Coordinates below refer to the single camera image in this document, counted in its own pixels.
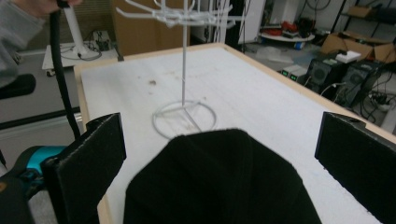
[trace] person's arm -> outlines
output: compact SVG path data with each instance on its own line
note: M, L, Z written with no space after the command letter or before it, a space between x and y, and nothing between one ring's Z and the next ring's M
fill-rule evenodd
M82 0L68 0L70 6ZM57 10L55 0L0 0L0 88L17 78L12 56L43 28L40 17Z

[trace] teal object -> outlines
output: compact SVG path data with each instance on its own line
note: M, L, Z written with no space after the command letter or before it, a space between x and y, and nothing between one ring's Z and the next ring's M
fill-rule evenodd
M39 148L30 158L27 163L26 168L35 169L41 175L43 175L40 167L40 163L48 157L58 155L62 152L66 147L41 147Z

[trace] table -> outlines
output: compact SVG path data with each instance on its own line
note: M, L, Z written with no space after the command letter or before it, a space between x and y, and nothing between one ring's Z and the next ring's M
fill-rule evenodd
M98 206L101 223L122 223L129 182L168 142L151 115L181 98L181 59L181 49L171 49L75 67L83 122L122 118L128 158ZM323 223L378 223L314 158L323 111L357 118L352 113L223 44L189 47L186 89L187 99L216 111L217 129L245 130L289 161ZM374 124L367 128L396 143Z

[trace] floor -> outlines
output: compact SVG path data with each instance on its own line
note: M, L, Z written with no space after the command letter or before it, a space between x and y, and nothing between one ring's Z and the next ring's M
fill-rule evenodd
M280 50L281 61L264 59L260 53L262 48L271 47ZM290 45L276 42L248 44L245 54L268 67L279 71L291 65L289 60L308 67L310 61L318 55L319 48L307 45L301 50ZM0 149L12 167L19 155L28 147L33 146L67 146L74 141L71 128L64 116L64 106L57 86L56 77L48 77L41 69L44 50L23 53L20 74L30 73L36 78L34 93L21 97L0 101ZM82 123L78 113L78 95L72 68L64 70L71 104L80 131ZM386 113L376 111L375 123L380 124Z

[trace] black cloth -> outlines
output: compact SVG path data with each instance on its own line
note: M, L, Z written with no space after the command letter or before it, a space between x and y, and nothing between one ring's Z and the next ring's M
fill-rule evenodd
M182 135L131 181L124 223L320 223L287 161L240 130Z

